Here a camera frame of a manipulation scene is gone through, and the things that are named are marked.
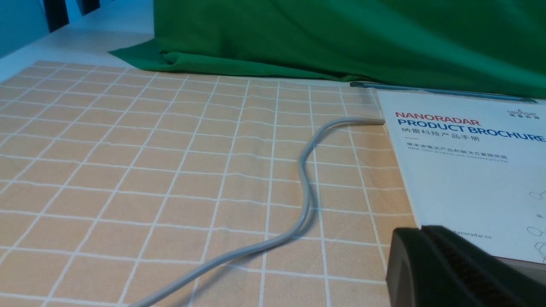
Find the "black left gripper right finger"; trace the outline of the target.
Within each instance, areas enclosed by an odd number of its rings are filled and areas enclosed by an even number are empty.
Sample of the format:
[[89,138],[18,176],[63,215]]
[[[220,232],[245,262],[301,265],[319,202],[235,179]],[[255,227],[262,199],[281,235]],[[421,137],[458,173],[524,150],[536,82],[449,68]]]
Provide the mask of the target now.
[[423,226],[449,272],[483,307],[544,307],[545,285],[443,226]]

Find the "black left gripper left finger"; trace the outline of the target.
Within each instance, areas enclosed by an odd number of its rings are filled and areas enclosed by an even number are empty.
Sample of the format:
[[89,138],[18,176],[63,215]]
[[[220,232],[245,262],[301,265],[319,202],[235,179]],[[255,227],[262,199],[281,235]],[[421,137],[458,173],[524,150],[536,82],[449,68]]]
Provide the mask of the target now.
[[392,232],[386,283],[392,307],[489,307],[478,249],[444,227]]

